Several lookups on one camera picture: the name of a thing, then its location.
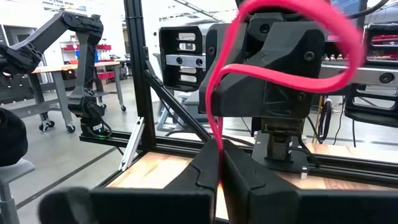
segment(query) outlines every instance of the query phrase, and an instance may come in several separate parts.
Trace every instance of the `concrete floor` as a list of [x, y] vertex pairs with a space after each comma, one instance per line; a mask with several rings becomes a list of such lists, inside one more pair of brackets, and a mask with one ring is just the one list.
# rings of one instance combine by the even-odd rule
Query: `concrete floor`
[[[104, 86], [105, 91], [115, 91], [113, 83]], [[122, 81], [124, 102], [128, 111], [120, 110], [117, 95], [105, 95], [103, 101], [107, 104], [104, 120], [114, 130], [131, 131], [137, 119], [136, 101], [132, 79]], [[46, 100], [56, 98], [55, 92], [46, 93]], [[334, 97], [335, 103], [341, 101]], [[34, 100], [4, 105], [5, 108], [17, 108], [34, 103]], [[156, 113], [159, 103], [154, 103]], [[110, 146], [81, 142], [79, 140], [80, 122], [73, 118], [76, 132], [68, 134], [63, 125], [60, 112], [49, 112], [50, 119], [56, 122], [54, 128], [42, 133], [38, 129], [39, 116], [24, 118], [29, 139], [29, 151], [24, 157], [36, 166], [36, 170], [11, 184], [12, 193], [18, 204], [18, 213], [22, 224], [39, 223], [37, 205], [44, 194], [62, 187], [82, 186], [93, 188], [113, 174], [119, 165], [121, 155]], [[339, 114], [333, 114], [329, 138], [326, 144], [331, 144], [339, 125]], [[251, 125], [250, 118], [244, 119]], [[352, 122], [342, 117], [341, 129], [337, 145], [352, 146]], [[249, 136], [241, 118], [227, 118], [224, 122], [225, 134]], [[356, 138], [358, 147], [373, 147], [378, 149], [398, 150], [398, 130], [365, 123], [356, 123]], [[304, 134], [312, 136], [313, 131], [305, 123]]]

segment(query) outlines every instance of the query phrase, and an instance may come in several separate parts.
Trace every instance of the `wooden tabletop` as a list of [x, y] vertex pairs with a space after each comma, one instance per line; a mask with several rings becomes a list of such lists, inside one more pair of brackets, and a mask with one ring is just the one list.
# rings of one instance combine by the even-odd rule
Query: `wooden tabletop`
[[[180, 137], [189, 139], [192, 138], [191, 136], [187, 135]], [[372, 153], [369, 151], [362, 151], [357, 148], [345, 146], [328, 146], [319, 144], [307, 144], [307, 146], [312, 152], [319, 154], [357, 157], [363, 159], [369, 159], [369, 155], [372, 155], [372, 158], [376, 157], [378, 159], [383, 159], [384, 161], [398, 161], [398, 154], [391, 151], [378, 150], [377, 152]], [[186, 157], [149, 152], [127, 171], [122, 173], [112, 183], [110, 183], [108, 187], [162, 189], [171, 180], [178, 176], [184, 170], [184, 168], [188, 166], [191, 160], [192, 159]], [[356, 182], [327, 179], [323, 177], [308, 176], [307, 179], [301, 180], [298, 174], [287, 174], [280, 172], [278, 172], [278, 174], [285, 180], [288, 180], [292, 184], [302, 189], [396, 190], [376, 185], [360, 184]], [[216, 216], [219, 218], [228, 219], [223, 189], [221, 186], [218, 187], [217, 194]]]
[[[119, 65], [120, 62], [98, 62], [95, 63], [96, 67], [100, 66], [110, 66], [110, 65]], [[31, 74], [41, 73], [41, 72], [57, 72], [57, 71], [67, 71], [77, 69], [77, 64], [73, 65], [61, 65], [61, 66], [43, 66], [37, 67]]]

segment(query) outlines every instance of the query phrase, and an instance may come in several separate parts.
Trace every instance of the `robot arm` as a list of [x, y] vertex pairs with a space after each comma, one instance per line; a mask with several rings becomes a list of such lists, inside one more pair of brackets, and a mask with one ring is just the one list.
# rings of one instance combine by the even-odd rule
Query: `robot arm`
[[33, 72], [42, 59], [44, 51], [66, 30], [76, 32], [80, 43], [76, 87], [68, 99], [68, 108], [81, 118], [83, 134], [103, 131], [104, 110], [96, 104], [93, 92], [95, 77], [95, 47], [101, 40], [103, 25], [100, 17], [81, 16], [70, 12], [56, 14], [26, 40], [7, 47], [0, 44], [0, 72], [11, 75]]
[[70, 12], [56, 14], [26, 40], [10, 47], [0, 45], [0, 69], [11, 75], [33, 72], [44, 51], [66, 30], [75, 31], [78, 37], [89, 34], [91, 41], [88, 44], [95, 47], [101, 40], [103, 25], [99, 16], [85, 17]]

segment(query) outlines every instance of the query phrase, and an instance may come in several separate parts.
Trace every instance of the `workbench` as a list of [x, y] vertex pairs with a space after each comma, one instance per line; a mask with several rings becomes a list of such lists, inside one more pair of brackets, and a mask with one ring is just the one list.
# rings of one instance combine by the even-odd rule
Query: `workbench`
[[[99, 62], [95, 63], [95, 67], [103, 67], [103, 66], [112, 66], [113, 72], [115, 74], [115, 84], [116, 84], [116, 92], [104, 92], [103, 85], [101, 80], [98, 79], [97, 73], [95, 77], [95, 85], [96, 85], [96, 96], [98, 97], [99, 104], [102, 107], [106, 107], [104, 105], [102, 96], [106, 94], [118, 94], [120, 107], [123, 111], [126, 111], [126, 106], [123, 102], [123, 96], [121, 91], [121, 84], [120, 84], [120, 74], [121, 74], [121, 65], [120, 62]], [[72, 115], [68, 109], [68, 97], [65, 90], [65, 84], [62, 79], [62, 71], [68, 70], [76, 70], [78, 65], [62, 65], [56, 67], [37, 67], [32, 73], [28, 74], [29, 82], [32, 87], [33, 95], [36, 104], [32, 106], [26, 106], [23, 108], [18, 108], [12, 110], [18, 117], [25, 118], [28, 116], [40, 115], [41, 124], [39, 125], [39, 129], [41, 131], [46, 131], [47, 128], [52, 128], [55, 123], [49, 120], [48, 111], [61, 111], [62, 117], [65, 120], [65, 126], [69, 133], [75, 132], [75, 127], [72, 123]], [[49, 72], [51, 73], [53, 82], [55, 84], [55, 90], [57, 92], [57, 99], [45, 101], [43, 96], [43, 91], [40, 86], [38, 74]]]
[[[176, 133], [172, 135], [175, 138], [197, 140], [195, 134]], [[245, 141], [254, 142], [250, 137], [237, 137]], [[397, 162], [398, 154], [387, 150], [360, 149], [346, 146], [332, 146], [320, 144], [307, 144], [308, 148], [316, 154], [326, 154], [332, 156], [355, 157], [361, 159], [372, 159], [389, 162]], [[152, 188], [162, 189], [171, 180], [178, 176], [192, 159], [180, 156], [171, 156], [168, 154], [159, 154], [154, 152], [145, 153], [133, 166], [120, 176], [115, 178], [108, 187], [120, 188]], [[398, 190], [376, 185], [361, 184], [356, 182], [327, 179], [309, 175], [307, 179], [302, 180], [299, 174], [278, 174], [292, 184], [302, 189], [343, 189], [343, 190]], [[218, 186], [216, 216], [222, 219], [228, 219], [228, 213], [225, 205], [223, 189]]]

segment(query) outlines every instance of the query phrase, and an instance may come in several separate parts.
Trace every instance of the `screw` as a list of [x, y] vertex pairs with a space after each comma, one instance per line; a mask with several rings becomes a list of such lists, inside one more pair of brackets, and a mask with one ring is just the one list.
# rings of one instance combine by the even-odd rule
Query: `screw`
[[269, 25], [268, 24], [264, 24], [264, 25], [260, 26], [260, 33], [268, 34], [268, 32], [269, 32]]
[[393, 74], [387, 72], [387, 73], [383, 73], [380, 76], [379, 80], [381, 83], [389, 83], [389, 82], [393, 81], [394, 78], [395, 78], [395, 76]]
[[297, 99], [300, 100], [300, 101], [304, 100], [305, 99], [305, 93], [303, 93], [303, 92], [298, 93]]
[[180, 65], [182, 64], [182, 58], [178, 57], [177, 59], [175, 59], [175, 61], [177, 61], [177, 63], [179, 63]]
[[198, 66], [203, 65], [203, 61], [202, 61], [200, 58], [197, 59], [197, 65], [198, 65]]
[[209, 47], [209, 54], [213, 55], [215, 51], [214, 47]]
[[315, 57], [315, 55], [313, 54], [313, 52], [306, 52], [304, 54], [304, 59], [308, 62], [311, 62], [313, 60], [313, 58]]

